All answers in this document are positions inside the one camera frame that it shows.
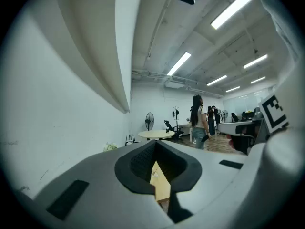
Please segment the office desk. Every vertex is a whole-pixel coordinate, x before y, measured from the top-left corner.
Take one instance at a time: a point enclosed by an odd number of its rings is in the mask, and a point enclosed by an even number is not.
[[[166,130],[151,130],[151,131],[145,131],[145,132],[140,132],[138,134],[140,137],[144,137],[147,140],[151,139],[164,139],[164,138],[169,138],[175,135],[175,132],[170,131],[169,133],[166,133]]]
[[[190,128],[190,142],[192,142],[192,126],[190,123],[179,125],[179,127],[188,127]]]

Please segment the black office chair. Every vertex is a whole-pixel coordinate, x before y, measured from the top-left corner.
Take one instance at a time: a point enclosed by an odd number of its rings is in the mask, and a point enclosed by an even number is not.
[[[235,115],[235,113],[231,113],[231,114],[232,114],[232,118],[233,118],[234,122],[238,122],[238,117]]]
[[[168,120],[164,120],[164,123],[166,124],[166,126],[168,127],[168,129],[169,129],[170,131],[175,132],[175,135],[173,136],[174,141],[181,140],[182,142],[184,142],[183,139],[179,137],[181,134],[184,133],[183,131],[181,131],[181,129],[182,129],[183,127],[176,127],[176,126],[174,126],[174,127],[172,128],[172,126],[171,126],[171,124],[169,123]]]

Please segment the wooden tabletop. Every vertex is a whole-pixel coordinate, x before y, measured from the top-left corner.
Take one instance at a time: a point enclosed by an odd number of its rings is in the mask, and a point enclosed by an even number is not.
[[[151,131],[140,132],[138,135],[149,139],[159,139],[159,138],[169,138],[175,135],[175,132],[170,131],[169,133],[166,133],[166,130],[151,130]]]

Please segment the woman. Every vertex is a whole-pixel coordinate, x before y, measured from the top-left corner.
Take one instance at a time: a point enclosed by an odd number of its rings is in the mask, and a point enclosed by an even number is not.
[[[211,135],[215,135],[215,126],[214,126],[214,111],[211,106],[208,107],[208,120],[209,120],[209,130]]]
[[[205,140],[205,132],[210,138],[208,123],[206,121],[205,111],[203,110],[203,100],[200,95],[193,97],[193,107],[191,113],[191,123],[193,127],[193,136],[196,139],[196,148],[203,149]]]
[[[218,124],[220,123],[220,111],[218,110],[218,108],[216,108],[214,105],[212,106],[212,109],[214,111],[215,114],[215,121],[216,121],[216,130],[218,130]]]

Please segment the white ceiling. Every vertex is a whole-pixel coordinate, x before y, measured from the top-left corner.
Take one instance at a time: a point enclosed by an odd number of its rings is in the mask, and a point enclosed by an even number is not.
[[[174,76],[193,80],[186,81],[191,87],[194,81],[200,82],[197,89],[222,95],[233,87],[246,87],[259,77],[278,75],[282,66],[275,59],[285,47],[260,0],[252,0],[217,30],[210,23],[234,0],[195,1],[195,5],[178,0],[141,1],[132,53],[133,71],[167,74],[184,52],[189,52],[191,57]],[[267,60],[243,68],[266,53]],[[227,78],[206,86],[223,75]],[[146,76],[147,73],[137,80],[161,81]]]

